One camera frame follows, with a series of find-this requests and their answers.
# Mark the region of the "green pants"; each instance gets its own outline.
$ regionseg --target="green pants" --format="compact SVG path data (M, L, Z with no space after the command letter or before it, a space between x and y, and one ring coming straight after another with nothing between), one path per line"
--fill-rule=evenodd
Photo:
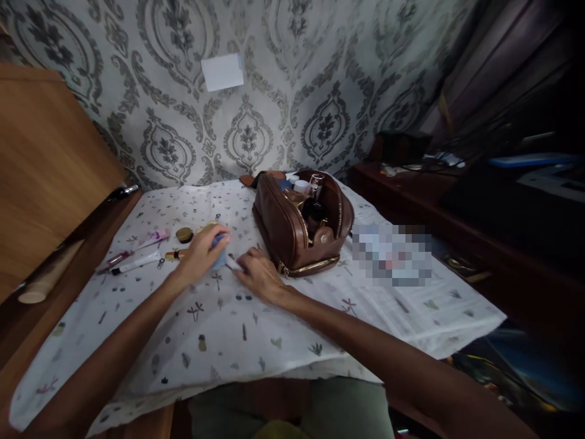
M381 385L351 378L319 379L299 429L311 439L394 439ZM193 439L248 439L266 421L250 411L243 384L224 385L189 401Z

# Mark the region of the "wooden cabinet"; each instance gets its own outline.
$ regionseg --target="wooden cabinet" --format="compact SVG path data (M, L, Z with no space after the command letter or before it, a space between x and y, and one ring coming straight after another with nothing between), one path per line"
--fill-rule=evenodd
M0 303L124 178L59 73L0 65Z

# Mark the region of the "curtain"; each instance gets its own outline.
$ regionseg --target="curtain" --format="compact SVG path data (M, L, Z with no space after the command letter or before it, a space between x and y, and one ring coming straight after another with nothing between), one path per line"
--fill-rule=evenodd
M568 69L571 39L546 0L492 1L420 125L439 145L463 135Z

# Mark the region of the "dark brown bag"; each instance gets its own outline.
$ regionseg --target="dark brown bag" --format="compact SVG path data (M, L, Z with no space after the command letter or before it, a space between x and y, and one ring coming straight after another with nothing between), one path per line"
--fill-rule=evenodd
M297 175L309 181L315 173L318 171L301 171ZM307 225L278 181L269 174L258 180L252 213L272 262L286 277L308 276L333 267L352 229L352 204L337 182L323 175L319 202L327 209L328 221L315 232L312 246L308 241Z

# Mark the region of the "pixelated area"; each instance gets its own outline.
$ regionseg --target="pixelated area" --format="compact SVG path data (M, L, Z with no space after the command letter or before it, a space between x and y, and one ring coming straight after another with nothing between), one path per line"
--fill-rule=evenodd
M423 287L431 278L431 235L423 226L354 224L353 260L374 285Z

